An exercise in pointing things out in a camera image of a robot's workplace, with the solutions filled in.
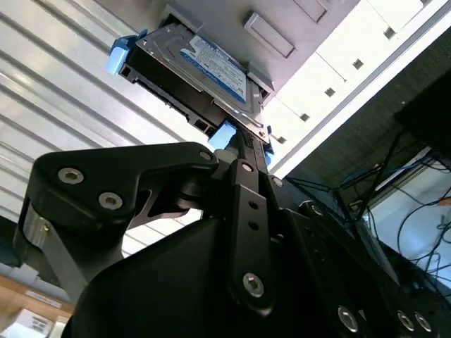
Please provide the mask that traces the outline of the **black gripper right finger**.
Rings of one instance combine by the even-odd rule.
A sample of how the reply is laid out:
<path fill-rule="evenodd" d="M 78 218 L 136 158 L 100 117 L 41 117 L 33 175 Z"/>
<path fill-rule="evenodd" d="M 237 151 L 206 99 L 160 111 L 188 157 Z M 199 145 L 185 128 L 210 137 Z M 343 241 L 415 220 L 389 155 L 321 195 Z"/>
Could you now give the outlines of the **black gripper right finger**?
<path fill-rule="evenodd" d="M 266 199 L 266 233 L 281 234 L 288 250 L 282 261 L 288 264 L 289 284 L 301 287 L 307 281 L 315 292 L 400 291 L 364 245 L 315 203 L 296 207 L 282 182 L 265 173 L 260 191 Z"/>

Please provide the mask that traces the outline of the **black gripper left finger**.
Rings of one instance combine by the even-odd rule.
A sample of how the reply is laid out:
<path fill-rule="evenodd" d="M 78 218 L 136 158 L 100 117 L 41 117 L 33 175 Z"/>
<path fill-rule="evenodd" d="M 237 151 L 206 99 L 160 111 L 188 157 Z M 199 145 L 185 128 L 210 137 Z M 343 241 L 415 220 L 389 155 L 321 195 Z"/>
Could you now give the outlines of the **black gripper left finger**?
<path fill-rule="evenodd" d="M 201 220 L 230 230 L 230 281 L 264 293 L 264 147 L 237 132 L 223 151 L 187 142 L 49 153 L 33 167 L 17 238 L 78 304 L 107 268 Z"/>

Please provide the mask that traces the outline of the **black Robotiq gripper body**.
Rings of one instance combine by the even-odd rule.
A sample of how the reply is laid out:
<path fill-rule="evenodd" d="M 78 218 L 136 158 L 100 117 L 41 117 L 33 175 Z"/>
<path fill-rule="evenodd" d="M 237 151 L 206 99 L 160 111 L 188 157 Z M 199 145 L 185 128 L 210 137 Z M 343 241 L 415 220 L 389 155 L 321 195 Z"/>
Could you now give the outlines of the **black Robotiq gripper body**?
<path fill-rule="evenodd" d="M 257 286 L 230 281 L 230 230 L 201 220 L 107 268 L 80 297 L 68 337 L 449 337 L 432 292 L 315 292 L 286 281 L 281 234 Z"/>

